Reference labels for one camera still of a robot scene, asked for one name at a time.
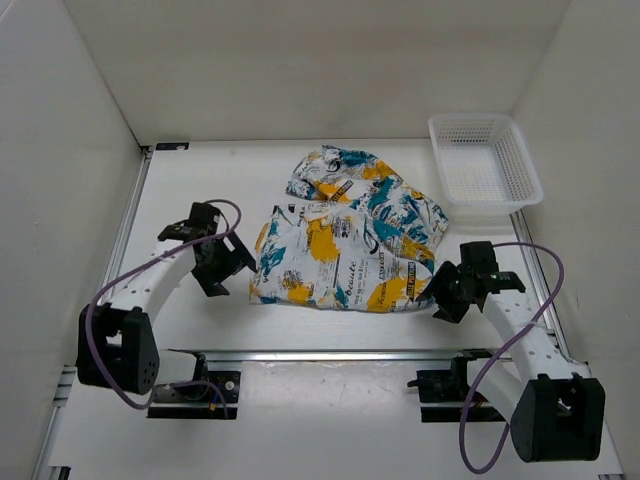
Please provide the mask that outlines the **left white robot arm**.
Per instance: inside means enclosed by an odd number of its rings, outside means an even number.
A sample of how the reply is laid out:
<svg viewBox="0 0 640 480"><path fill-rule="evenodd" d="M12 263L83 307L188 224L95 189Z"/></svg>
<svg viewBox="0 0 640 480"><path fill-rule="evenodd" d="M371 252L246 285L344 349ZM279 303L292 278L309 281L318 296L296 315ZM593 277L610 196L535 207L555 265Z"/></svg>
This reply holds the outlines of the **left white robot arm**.
<svg viewBox="0 0 640 480"><path fill-rule="evenodd" d="M186 219L167 225L142 265L107 283L79 316L76 368L81 384L107 388L132 404L159 389L198 400L214 386L196 352L161 350L154 322L174 290L192 277L208 298L229 295L224 283L256 261L236 233L222 200L192 204Z"/></svg>

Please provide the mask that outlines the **white yellow teal printed shorts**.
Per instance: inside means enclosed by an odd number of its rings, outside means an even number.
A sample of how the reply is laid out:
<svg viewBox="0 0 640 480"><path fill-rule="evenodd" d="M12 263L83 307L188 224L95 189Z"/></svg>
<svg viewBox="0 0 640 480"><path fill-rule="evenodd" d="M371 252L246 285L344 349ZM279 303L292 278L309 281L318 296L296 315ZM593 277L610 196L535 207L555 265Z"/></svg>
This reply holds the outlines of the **white yellow teal printed shorts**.
<svg viewBox="0 0 640 480"><path fill-rule="evenodd" d="M330 145L310 152L256 241L254 304L395 313L421 295L449 220L376 155Z"/></svg>

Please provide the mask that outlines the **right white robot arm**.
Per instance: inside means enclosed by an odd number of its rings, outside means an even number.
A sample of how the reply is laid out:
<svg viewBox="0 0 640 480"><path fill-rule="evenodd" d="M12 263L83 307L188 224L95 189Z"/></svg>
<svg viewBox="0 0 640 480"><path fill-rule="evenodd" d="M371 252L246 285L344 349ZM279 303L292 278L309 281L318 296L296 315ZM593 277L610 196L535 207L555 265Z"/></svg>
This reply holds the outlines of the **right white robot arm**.
<svg viewBox="0 0 640 480"><path fill-rule="evenodd" d="M540 321L550 304L532 309L524 283L500 269L495 249L489 241L462 244L460 263L444 262L422 295L437 305L435 318L452 324L477 307L502 346L463 353L448 370L421 370L409 384L423 403L461 404L460 443L467 421L480 418L479 404L486 401L506 423L500 440L512 442L522 461L594 461L605 390L554 345Z"/></svg>

